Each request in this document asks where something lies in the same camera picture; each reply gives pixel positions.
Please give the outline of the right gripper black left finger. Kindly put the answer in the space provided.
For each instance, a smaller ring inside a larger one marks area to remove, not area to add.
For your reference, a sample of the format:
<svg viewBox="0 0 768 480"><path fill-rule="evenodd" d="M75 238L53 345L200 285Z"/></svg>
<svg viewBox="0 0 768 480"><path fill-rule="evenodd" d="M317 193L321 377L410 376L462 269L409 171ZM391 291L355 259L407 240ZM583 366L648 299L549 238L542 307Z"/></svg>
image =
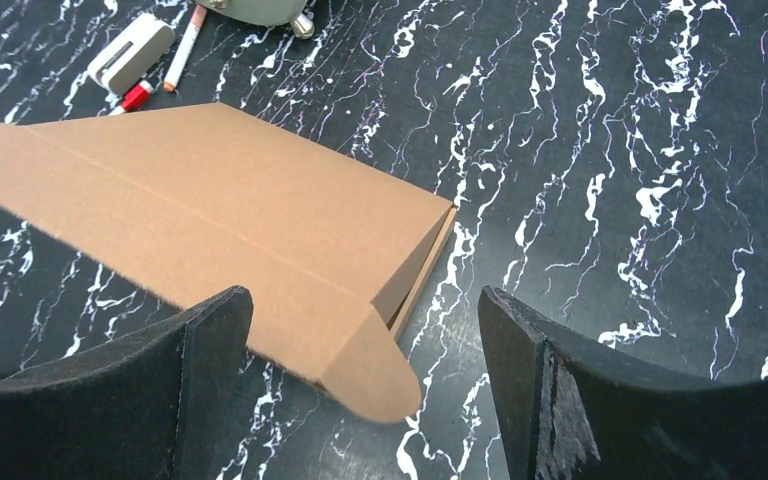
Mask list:
<svg viewBox="0 0 768 480"><path fill-rule="evenodd" d="M233 286L0 379L0 479L206 479L253 314Z"/></svg>

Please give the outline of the white marker red cap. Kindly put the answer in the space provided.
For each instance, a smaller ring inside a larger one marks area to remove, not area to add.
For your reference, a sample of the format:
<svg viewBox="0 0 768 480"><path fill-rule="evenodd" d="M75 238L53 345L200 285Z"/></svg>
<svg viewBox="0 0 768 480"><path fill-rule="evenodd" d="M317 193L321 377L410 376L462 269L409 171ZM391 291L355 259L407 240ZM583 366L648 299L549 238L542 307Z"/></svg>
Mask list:
<svg viewBox="0 0 768 480"><path fill-rule="evenodd" d="M123 96L119 105L111 110L108 115L121 115L138 110L146 103L154 91L155 87L149 81L140 81Z"/></svg>

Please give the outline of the brown cardboard box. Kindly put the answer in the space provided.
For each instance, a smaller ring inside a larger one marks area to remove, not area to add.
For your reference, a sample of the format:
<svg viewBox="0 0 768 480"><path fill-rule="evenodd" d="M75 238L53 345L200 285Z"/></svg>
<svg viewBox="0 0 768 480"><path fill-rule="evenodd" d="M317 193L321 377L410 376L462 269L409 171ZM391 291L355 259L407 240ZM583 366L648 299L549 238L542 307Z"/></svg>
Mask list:
<svg viewBox="0 0 768 480"><path fill-rule="evenodd" d="M248 348L362 418L420 405L397 341L445 198L209 103L0 123L0 207L179 307L246 287Z"/></svg>

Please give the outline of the white pink marker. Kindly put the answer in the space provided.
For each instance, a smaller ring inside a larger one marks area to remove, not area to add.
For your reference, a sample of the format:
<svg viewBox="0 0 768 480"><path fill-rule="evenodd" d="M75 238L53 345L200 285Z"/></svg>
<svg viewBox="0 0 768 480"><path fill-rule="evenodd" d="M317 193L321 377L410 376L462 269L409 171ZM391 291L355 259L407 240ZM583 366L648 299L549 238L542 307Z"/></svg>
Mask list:
<svg viewBox="0 0 768 480"><path fill-rule="evenodd" d="M203 26L207 9L196 3L189 23L177 46L172 62L164 76L162 88L165 92L174 92L181 79L186 63L192 53Z"/></svg>

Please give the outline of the round white drawer cabinet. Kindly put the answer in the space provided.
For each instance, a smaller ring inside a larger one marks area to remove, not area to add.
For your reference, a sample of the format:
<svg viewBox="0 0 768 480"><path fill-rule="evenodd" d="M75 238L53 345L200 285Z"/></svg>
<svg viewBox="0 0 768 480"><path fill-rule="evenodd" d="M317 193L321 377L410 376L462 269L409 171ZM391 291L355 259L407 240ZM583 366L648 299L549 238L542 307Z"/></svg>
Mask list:
<svg viewBox="0 0 768 480"><path fill-rule="evenodd" d="M195 0L199 5L229 19L250 25L289 26L299 39L315 32L313 21L304 13L307 0Z"/></svg>

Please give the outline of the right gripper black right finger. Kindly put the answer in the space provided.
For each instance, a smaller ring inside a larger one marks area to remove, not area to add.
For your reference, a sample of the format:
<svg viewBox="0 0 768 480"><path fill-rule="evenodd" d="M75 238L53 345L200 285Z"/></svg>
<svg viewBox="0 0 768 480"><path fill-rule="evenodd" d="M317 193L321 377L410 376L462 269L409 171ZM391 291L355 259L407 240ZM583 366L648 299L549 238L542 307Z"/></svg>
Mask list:
<svg viewBox="0 0 768 480"><path fill-rule="evenodd" d="M768 380L640 360L498 288L478 321L511 478L768 479Z"/></svg>

